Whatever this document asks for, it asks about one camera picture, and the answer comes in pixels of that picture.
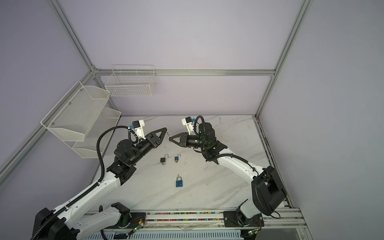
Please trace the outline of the black padlock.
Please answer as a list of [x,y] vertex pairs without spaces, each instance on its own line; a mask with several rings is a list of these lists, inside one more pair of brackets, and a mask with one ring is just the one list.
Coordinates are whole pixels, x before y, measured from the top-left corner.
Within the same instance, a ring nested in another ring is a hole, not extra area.
[[165,154],[164,155],[164,157],[162,157],[161,159],[160,159],[160,163],[161,163],[161,165],[166,165],[166,161],[167,161],[167,159],[169,158],[169,155],[168,154]]

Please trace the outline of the large blue padlock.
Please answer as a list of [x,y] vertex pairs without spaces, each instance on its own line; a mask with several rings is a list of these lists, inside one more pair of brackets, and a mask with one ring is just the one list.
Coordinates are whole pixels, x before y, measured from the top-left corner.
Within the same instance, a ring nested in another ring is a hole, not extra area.
[[176,188],[181,188],[183,187],[183,180],[182,180],[182,177],[181,176],[177,176],[177,179],[176,179]]

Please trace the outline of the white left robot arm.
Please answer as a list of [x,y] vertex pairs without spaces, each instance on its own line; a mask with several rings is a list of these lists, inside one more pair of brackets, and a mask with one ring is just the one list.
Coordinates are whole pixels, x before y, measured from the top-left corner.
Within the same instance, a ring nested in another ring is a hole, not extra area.
[[79,194],[53,210],[42,209],[35,217],[33,240],[83,240],[107,227],[130,224],[130,209],[114,203],[107,209],[85,217],[85,214],[107,194],[121,187],[136,171],[136,164],[164,140],[167,128],[148,133],[143,138],[135,135],[122,140],[115,149],[115,160],[106,168],[101,155],[101,176]]

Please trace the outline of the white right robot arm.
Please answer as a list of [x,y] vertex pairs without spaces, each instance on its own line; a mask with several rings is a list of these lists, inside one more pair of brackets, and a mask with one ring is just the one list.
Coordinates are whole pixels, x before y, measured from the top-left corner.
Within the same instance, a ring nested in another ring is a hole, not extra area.
[[278,171],[272,167],[257,166],[248,160],[234,154],[226,145],[221,143],[210,123],[185,124],[187,132],[169,137],[169,141],[182,147],[193,148],[202,154],[207,162],[223,166],[251,186],[252,199],[242,202],[237,210],[237,219],[241,226],[254,216],[263,214],[272,218],[277,207],[286,199],[287,191]]

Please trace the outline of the lower white mesh shelf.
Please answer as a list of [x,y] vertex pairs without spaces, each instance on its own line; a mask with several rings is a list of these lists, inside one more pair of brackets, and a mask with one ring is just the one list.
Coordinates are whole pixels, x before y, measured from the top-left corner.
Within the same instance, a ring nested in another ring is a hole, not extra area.
[[102,133],[115,127],[119,122],[121,112],[104,108],[83,142],[75,142],[72,150],[83,159],[97,159],[97,141]]

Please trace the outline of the white mesh shelf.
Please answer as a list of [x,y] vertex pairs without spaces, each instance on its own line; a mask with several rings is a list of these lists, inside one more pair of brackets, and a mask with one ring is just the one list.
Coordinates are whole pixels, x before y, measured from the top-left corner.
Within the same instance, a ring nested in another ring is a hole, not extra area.
[[83,159],[97,159],[97,141],[102,133],[115,127],[119,122],[121,112],[104,108],[83,142],[75,142],[72,150]]
[[41,125],[63,142],[83,142],[111,93],[76,82],[41,120]]

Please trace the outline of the upper white mesh shelf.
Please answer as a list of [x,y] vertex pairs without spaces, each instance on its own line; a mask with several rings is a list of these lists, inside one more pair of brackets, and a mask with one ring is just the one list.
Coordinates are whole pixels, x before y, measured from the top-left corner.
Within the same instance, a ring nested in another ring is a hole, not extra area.
[[63,142],[83,142],[111,93],[76,82],[41,120],[41,125]]

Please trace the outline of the aluminium frame horizontal beam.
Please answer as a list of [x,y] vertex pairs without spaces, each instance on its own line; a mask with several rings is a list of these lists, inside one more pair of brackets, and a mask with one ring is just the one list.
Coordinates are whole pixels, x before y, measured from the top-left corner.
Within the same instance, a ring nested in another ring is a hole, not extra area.
[[275,70],[113,70],[99,69],[94,71],[97,76],[110,76],[112,74],[154,74],[156,76],[267,76],[275,75]]

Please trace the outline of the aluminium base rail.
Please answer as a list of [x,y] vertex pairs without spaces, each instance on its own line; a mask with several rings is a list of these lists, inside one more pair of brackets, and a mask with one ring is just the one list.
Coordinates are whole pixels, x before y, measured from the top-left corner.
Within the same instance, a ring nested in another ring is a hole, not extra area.
[[311,240],[299,209],[281,208],[272,216],[240,220],[233,209],[133,211],[130,226],[91,234],[89,240]]

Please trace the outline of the aluminium frame corner post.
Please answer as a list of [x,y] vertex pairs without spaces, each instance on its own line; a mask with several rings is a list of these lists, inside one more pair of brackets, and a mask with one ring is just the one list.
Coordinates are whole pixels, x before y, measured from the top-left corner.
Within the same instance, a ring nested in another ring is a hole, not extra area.
[[275,73],[271,76],[269,84],[264,92],[264,95],[262,97],[262,100],[258,106],[258,109],[255,114],[255,118],[258,119],[262,111],[267,103],[267,100],[273,90],[274,85],[276,84],[276,81],[279,77],[279,74],[281,73],[281,70],[285,64],[285,61],[290,53],[290,50],[294,44],[294,41],[298,35],[298,32],[300,31],[300,27],[302,26],[303,21],[305,20],[309,9],[312,5],[313,1],[312,0],[305,0],[302,2],[302,5],[300,7],[300,10],[298,12],[297,17],[295,18],[294,24],[289,32],[288,38],[284,44],[283,50],[280,54],[280,57],[277,61],[276,67],[275,67]]

